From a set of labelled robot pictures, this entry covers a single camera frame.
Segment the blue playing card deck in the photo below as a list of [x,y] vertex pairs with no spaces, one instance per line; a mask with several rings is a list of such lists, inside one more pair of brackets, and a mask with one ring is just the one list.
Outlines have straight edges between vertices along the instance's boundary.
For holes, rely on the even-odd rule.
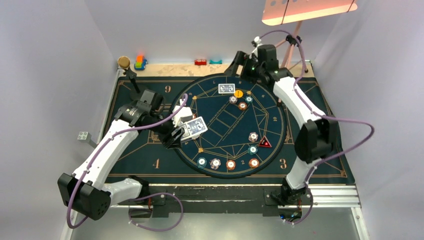
[[183,135],[180,139],[182,143],[195,140],[208,130],[202,116],[184,122],[180,126],[183,129]]

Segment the yellow dealer button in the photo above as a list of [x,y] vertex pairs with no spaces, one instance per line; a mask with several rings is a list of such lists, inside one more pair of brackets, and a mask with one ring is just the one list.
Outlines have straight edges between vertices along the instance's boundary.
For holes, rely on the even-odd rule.
[[235,96],[236,98],[238,98],[238,99],[242,98],[242,97],[243,97],[243,95],[244,95],[244,93],[243,93],[243,91],[242,91],[242,90],[237,89],[237,90],[234,92],[234,96]]

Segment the green poker chip stack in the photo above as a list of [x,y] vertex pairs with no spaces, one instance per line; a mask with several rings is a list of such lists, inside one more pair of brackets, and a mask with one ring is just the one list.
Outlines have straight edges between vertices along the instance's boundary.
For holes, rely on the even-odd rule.
[[206,167],[206,165],[207,165],[207,160],[206,160],[206,158],[204,158],[204,157],[199,157],[199,158],[197,159],[197,163],[196,163],[196,165],[197,165],[197,167],[198,167],[199,169],[204,169],[204,168]]

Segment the dealt card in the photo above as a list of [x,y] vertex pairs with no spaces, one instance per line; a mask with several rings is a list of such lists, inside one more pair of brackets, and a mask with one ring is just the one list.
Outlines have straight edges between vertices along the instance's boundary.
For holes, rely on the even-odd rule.
[[236,86],[234,83],[220,83],[218,85],[219,94],[234,94],[236,92]]

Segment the pink white poker chip stack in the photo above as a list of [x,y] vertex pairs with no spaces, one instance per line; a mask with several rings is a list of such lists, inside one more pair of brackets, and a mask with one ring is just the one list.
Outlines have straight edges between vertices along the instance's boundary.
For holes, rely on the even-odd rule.
[[210,161],[210,168],[212,170],[217,170],[221,166],[221,161],[218,158],[214,158]]

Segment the orange red poker chip stack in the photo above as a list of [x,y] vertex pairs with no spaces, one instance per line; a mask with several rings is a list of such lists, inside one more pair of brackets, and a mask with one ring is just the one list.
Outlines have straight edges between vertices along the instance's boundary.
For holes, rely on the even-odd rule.
[[229,171],[234,170],[234,169],[236,168],[236,162],[235,162],[234,160],[228,160],[228,161],[226,162],[226,168],[227,168]]

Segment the red triangular button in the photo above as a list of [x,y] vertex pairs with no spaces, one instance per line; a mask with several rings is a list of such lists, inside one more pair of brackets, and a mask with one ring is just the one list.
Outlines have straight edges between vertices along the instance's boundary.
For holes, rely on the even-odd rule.
[[270,143],[270,141],[268,140],[268,138],[264,135],[261,140],[258,143],[258,147],[261,148],[271,148],[272,145]]

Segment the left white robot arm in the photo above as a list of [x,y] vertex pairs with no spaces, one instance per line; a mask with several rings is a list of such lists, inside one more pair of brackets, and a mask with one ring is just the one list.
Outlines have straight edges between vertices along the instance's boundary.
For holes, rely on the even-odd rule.
[[67,207],[66,222],[71,229],[80,226],[73,224],[72,212],[84,215],[85,219],[99,220],[110,206],[124,201],[134,201],[142,205],[157,196],[151,193],[149,182],[131,175],[126,179],[106,183],[106,179],[124,150],[144,130],[162,136],[164,147],[179,148],[185,130],[175,122],[180,118],[191,117],[186,106],[188,94],[183,94],[177,108],[167,117],[159,111],[164,97],[149,89],[137,100],[122,105],[110,128],[90,156],[72,174],[63,173],[58,188],[64,205]]

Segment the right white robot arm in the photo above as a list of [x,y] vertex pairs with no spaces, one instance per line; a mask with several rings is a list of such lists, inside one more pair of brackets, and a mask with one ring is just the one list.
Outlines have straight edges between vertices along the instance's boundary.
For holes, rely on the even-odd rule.
[[296,159],[290,172],[283,178],[280,194],[277,195],[283,203],[292,204],[306,193],[309,179],[319,162],[335,150],[338,123],[328,119],[309,100],[286,67],[280,67],[274,45],[257,45],[250,54],[238,51],[224,73],[233,77],[239,67],[242,67],[239,75],[242,80],[260,84],[272,91],[299,126],[294,142]]

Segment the teal toy block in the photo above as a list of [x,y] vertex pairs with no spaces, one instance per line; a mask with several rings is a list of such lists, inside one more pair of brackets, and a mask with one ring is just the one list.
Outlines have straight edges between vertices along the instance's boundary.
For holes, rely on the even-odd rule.
[[210,65],[221,65],[222,63],[223,63],[223,60],[222,59],[213,59],[213,58],[211,58],[209,60],[209,64]]

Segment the pink tripod lamp stand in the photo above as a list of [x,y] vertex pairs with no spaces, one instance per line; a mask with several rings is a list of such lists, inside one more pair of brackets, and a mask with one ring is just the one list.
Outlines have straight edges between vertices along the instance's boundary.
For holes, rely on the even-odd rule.
[[268,26],[296,23],[294,36],[299,35],[303,21],[352,12],[356,0],[267,0],[261,21]]

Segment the red toy block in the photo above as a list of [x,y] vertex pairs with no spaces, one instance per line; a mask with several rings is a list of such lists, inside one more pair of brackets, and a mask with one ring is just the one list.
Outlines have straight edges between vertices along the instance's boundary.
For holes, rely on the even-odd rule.
[[207,65],[207,63],[208,63],[208,61],[206,59],[204,59],[204,58],[196,59],[194,61],[194,64],[196,66],[205,66],[205,65]]

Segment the round blue poker mat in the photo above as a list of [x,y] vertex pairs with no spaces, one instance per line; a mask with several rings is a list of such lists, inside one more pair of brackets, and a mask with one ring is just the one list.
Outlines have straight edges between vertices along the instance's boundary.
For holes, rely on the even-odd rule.
[[[235,84],[236,90],[243,91],[243,97],[236,104],[229,103],[229,97],[234,94],[219,94],[219,84]],[[180,159],[189,167],[201,174],[219,178],[236,179],[251,176],[271,164],[276,164],[278,170],[287,170],[287,161],[281,156],[281,150],[287,136],[287,111],[277,104],[274,95],[265,87],[253,84],[239,77],[223,74],[212,74],[200,77],[182,88],[178,97],[188,95],[186,105],[191,108],[196,117],[203,117],[208,130],[197,139],[190,140],[176,150]],[[252,103],[242,111],[238,108],[240,102],[251,96]],[[249,134],[258,134],[258,140],[250,142]],[[272,145],[271,148],[258,147],[263,136]],[[249,146],[256,146],[257,154],[248,154]],[[197,167],[198,158],[206,158],[206,167]],[[259,160],[257,168],[250,168],[252,158]],[[220,159],[217,170],[210,167],[212,159]],[[234,170],[228,170],[226,163],[233,160]]]

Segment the colourful toy block stack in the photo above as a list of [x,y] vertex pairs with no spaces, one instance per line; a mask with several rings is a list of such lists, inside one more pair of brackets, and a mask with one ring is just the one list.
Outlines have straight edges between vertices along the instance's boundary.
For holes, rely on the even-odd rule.
[[135,59],[134,69],[137,71],[143,71],[146,69],[146,65],[148,64],[147,59],[144,55],[138,55]]

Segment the grey lego brick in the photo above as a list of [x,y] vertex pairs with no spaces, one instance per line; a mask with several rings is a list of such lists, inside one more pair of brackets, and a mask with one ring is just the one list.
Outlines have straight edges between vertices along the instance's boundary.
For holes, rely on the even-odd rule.
[[77,136],[77,140],[78,141],[84,142],[84,141],[89,141],[90,139],[91,139],[91,135],[90,135],[89,132],[87,132],[87,131],[80,131],[78,133],[78,136]]

